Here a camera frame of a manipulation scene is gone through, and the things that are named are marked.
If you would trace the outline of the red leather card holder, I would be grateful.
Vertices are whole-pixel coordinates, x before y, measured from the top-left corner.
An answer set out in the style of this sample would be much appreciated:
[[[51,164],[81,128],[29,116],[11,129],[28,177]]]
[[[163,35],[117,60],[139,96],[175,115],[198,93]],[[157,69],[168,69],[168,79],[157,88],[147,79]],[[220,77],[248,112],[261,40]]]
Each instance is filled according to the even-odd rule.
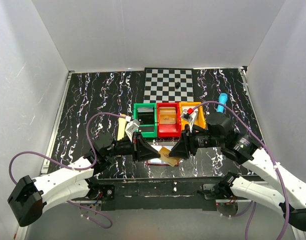
[[[159,152],[159,150],[162,148],[162,147],[165,147],[165,148],[167,148],[167,149],[169,149],[169,150],[171,150],[172,149],[172,146],[162,146],[162,145],[151,145],[154,149],[156,149],[158,152]],[[160,160],[160,158],[154,158],[154,159],[150,159],[150,160],[148,160],[147,162],[146,162],[146,164],[147,165],[153,165],[153,166],[170,166],[170,165],[168,165],[168,164],[165,164],[164,162],[162,162],[161,160]]]

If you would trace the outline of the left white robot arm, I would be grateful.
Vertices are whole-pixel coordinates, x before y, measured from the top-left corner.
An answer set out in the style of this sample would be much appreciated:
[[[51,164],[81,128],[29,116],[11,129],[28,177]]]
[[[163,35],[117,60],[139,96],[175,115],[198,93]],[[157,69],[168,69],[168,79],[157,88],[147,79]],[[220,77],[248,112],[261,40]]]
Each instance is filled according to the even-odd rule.
[[[138,162],[161,156],[140,132],[120,140],[105,133],[92,142],[90,152],[70,165],[43,176],[20,178],[7,199],[19,226],[29,226],[44,212],[64,202],[85,197],[96,199],[99,187],[90,179],[108,167],[109,158],[125,155]]]

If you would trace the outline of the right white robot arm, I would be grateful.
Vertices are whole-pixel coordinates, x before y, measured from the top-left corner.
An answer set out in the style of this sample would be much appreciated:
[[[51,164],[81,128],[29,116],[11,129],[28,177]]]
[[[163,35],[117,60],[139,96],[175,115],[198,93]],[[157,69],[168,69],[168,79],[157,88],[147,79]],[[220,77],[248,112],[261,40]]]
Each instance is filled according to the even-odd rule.
[[[223,113],[212,113],[207,128],[185,126],[169,156],[188,159],[199,148],[219,147],[229,160],[253,171],[271,187],[258,185],[227,173],[212,194],[225,199],[242,197],[264,205],[288,220],[293,227],[306,232],[306,183],[279,163],[273,164],[266,150],[252,136],[234,130],[232,121]]]

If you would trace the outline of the gold VIP credit card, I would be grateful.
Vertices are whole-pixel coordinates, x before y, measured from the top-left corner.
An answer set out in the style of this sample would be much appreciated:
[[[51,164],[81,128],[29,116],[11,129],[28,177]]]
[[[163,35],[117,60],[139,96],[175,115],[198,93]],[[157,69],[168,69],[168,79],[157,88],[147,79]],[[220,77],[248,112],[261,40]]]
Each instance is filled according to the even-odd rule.
[[[178,158],[176,158],[176,157],[169,156],[170,152],[171,151],[168,148],[163,146],[159,150],[159,152],[158,152],[160,154],[160,158],[159,159],[162,162],[164,162],[165,164],[167,164],[167,165],[169,165],[171,167],[175,167],[175,166],[177,166],[179,164],[180,160]]]

